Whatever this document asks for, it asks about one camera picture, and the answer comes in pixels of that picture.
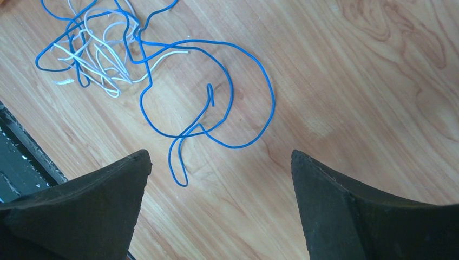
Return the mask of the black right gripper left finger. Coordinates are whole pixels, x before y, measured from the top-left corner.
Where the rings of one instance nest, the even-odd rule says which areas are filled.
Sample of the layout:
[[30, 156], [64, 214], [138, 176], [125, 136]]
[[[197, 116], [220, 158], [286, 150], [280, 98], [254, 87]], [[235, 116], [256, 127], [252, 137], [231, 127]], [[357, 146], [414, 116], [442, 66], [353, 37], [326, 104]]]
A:
[[152, 170], [145, 149], [1, 205], [1, 259], [127, 259]]

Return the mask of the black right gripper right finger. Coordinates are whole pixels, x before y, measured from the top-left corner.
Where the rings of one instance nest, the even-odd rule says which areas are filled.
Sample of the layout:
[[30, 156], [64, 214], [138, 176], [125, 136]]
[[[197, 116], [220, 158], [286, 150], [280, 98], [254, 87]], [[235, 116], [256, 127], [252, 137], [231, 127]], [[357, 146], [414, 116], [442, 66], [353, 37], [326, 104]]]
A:
[[458, 205], [384, 192], [299, 150], [291, 175], [311, 259], [458, 259]]

